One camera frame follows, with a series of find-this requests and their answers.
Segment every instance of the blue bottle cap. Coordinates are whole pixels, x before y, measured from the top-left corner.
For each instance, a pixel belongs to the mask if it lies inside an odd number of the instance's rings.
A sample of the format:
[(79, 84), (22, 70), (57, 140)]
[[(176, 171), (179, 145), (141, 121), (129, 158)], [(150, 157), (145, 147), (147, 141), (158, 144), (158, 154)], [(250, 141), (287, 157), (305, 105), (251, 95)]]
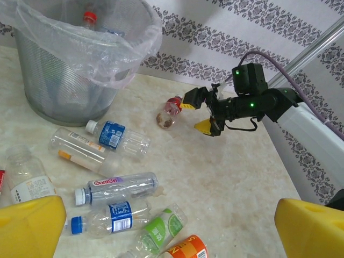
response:
[(70, 222), (71, 233), (73, 235), (82, 233), (82, 219), (81, 216), (73, 217)]

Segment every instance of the green bottle label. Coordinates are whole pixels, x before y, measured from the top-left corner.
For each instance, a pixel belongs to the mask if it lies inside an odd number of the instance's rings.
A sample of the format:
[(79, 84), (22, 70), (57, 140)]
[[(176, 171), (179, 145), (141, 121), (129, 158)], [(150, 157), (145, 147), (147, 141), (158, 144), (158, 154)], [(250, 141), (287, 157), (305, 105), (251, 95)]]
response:
[(154, 254), (163, 251), (182, 228), (183, 224), (178, 217), (170, 209), (165, 209), (159, 217), (153, 219), (145, 227), (157, 246), (157, 249), (150, 248), (150, 251)]

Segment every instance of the bottle label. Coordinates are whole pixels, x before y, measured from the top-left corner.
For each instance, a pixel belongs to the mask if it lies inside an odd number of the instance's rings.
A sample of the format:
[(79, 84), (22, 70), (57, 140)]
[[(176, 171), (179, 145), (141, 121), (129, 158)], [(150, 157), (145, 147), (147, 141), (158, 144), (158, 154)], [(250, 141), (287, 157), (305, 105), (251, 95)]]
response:
[(56, 190), (47, 176), (37, 176), (26, 180), (11, 190), (14, 203), (22, 203), (48, 195), (56, 195)]
[(93, 149), (96, 149), (100, 152), (104, 152), (105, 151), (105, 148), (94, 143), (93, 141), (89, 141), (88, 139), (86, 139), (85, 137), (82, 137), (80, 135), (78, 135), (77, 133), (73, 133), (71, 132), (68, 136), (74, 138), (75, 140), (79, 141), (79, 142), (82, 142), (83, 144), (86, 144), (90, 147), (92, 147)]
[(99, 143), (109, 146), (112, 149), (117, 149), (124, 131), (125, 126), (107, 121), (101, 132), (101, 136), (99, 136)]
[(84, 168), (88, 168), (89, 170), (94, 171), (94, 172), (97, 172), (99, 170), (99, 166), (101, 165), (100, 163), (97, 164), (95, 160), (93, 162), (89, 161), (86, 156), (78, 157), (78, 156), (71, 155), (67, 152), (64, 152), (62, 150), (59, 150), (58, 154), (60, 157), (66, 160), (70, 160), (71, 162), (74, 162), (80, 166), (83, 166)]
[(123, 179), (121, 177), (112, 177), (104, 180), (93, 181), (92, 184), (96, 187), (98, 185), (114, 184), (118, 182), (123, 182)]
[(184, 241), (176, 244), (174, 247), (166, 251), (169, 257), (172, 258), (207, 258), (207, 249), (202, 240), (196, 236), (191, 235)]
[(152, 220), (146, 227), (157, 248), (150, 248), (153, 254), (158, 254), (168, 243), (182, 230), (183, 224), (178, 217), (170, 210), (165, 209), (162, 214)]
[(117, 232), (132, 228), (133, 214), (129, 202), (109, 205), (112, 220), (112, 231)]

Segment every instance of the robotic arm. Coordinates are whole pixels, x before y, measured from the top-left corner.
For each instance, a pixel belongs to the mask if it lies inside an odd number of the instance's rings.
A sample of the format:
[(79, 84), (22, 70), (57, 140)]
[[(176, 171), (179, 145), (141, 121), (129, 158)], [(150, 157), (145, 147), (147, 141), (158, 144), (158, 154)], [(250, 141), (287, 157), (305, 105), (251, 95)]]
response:
[(194, 88), (184, 95), (182, 108), (199, 109), (203, 102), (206, 104), (210, 119), (195, 125), (196, 129), (206, 135), (221, 135), (227, 120), (231, 122), (251, 117), (261, 121), (266, 115), (277, 122), (291, 106), (298, 107), (298, 103), (302, 102), (290, 88), (268, 89), (260, 64), (249, 63), (235, 67), (232, 74), (237, 97), (223, 99), (221, 92), (225, 84), (212, 84), (210, 91), (206, 87)]
[[(255, 131), (252, 121), (261, 121), (267, 116), (290, 132), (330, 171), (344, 187), (344, 141), (322, 123), (291, 88), (268, 89), (263, 67), (249, 63), (232, 69), (234, 89), (237, 97), (224, 99), (222, 90), (226, 86), (212, 84), (194, 88), (187, 92), (181, 108), (200, 109), (204, 102), (210, 112), (210, 119), (195, 125), (200, 132), (219, 136), (225, 126), (229, 129)], [(226, 125), (238, 118), (251, 118), (254, 129), (231, 128)]]

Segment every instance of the blue bottle label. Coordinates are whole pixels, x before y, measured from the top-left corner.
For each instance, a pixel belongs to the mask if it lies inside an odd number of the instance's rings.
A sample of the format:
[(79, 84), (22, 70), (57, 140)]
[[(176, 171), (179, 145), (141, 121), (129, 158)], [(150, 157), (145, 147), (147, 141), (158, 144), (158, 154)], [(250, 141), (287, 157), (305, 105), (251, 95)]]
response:
[(112, 220), (112, 233), (126, 230), (133, 226), (133, 214), (129, 202), (109, 205)]
[(107, 121), (99, 137), (99, 143), (117, 149), (119, 142), (123, 137), (125, 126)]

